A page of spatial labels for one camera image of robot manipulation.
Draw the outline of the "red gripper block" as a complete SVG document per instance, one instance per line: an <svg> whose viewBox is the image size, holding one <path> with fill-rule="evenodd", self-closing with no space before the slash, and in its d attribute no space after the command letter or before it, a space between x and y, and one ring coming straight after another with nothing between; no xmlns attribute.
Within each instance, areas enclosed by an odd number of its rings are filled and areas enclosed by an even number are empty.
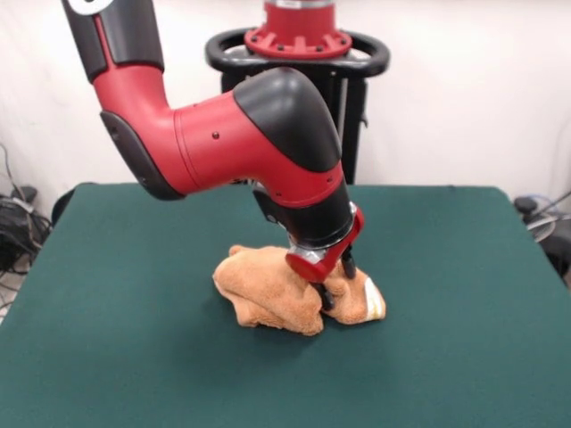
<svg viewBox="0 0 571 428"><path fill-rule="evenodd" d="M352 224L347 235L331 246L310 249L292 243L286 252L285 261L299 276L310 283L317 284L317 293L321 299L321 310L330 311L335 308L335 299L322 284L341 263L345 276L354 279L356 264L352 256L352 244L364 227L365 218L361 209L351 209Z"/></svg>

